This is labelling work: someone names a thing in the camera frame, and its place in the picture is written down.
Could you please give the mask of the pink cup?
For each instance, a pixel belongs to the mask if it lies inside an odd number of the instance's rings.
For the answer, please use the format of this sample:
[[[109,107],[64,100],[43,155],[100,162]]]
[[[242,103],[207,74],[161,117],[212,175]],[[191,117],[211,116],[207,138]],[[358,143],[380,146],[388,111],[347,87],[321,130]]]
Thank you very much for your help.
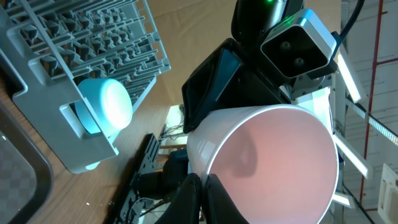
[[[249,223],[319,223],[338,180],[329,130],[295,105],[210,113],[187,139],[192,171],[219,178]]]

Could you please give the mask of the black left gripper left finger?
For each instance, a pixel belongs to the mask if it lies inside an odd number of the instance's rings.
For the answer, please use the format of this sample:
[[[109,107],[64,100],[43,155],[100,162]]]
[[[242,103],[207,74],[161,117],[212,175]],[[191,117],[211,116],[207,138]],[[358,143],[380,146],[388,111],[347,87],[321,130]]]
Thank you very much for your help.
[[[200,207],[201,180],[191,173],[155,224],[199,224]]]

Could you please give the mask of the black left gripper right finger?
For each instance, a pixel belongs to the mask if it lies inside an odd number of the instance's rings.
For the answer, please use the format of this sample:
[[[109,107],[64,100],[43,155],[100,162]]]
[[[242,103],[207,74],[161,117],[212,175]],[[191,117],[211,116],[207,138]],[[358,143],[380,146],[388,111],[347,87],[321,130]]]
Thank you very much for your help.
[[[248,224],[215,174],[206,181],[203,213],[207,224]]]

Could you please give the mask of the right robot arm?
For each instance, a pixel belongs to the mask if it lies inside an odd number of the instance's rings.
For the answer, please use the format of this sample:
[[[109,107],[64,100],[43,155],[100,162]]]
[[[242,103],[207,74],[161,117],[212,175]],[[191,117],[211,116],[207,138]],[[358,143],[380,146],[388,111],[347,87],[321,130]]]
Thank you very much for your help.
[[[238,0],[231,33],[182,87],[184,133],[215,110],[290,104],[331,85],[336,40],[302,1]]]

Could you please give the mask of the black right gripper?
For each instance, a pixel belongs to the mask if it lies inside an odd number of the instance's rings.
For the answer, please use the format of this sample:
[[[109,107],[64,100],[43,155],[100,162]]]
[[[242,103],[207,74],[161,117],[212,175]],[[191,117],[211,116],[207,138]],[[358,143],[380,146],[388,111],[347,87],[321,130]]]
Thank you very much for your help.
[[[182,86],[182,97],[185,134],[215,110],[291,103],[231,38],[194,69]]]

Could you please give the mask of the light blue bowl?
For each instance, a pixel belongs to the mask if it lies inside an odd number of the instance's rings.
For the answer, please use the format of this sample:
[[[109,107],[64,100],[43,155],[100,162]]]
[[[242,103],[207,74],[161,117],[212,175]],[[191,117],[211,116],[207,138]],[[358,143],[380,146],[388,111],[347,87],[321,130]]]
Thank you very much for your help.
[[[99,123],[95,123],[84,103],[75,103],[78,119],[90,134],[103,130],[109,137],[130,124],[133,115],[132,102],[129,93],[119,81],[112,78],[87,78],[78,84],[78,89],[99,119]]]

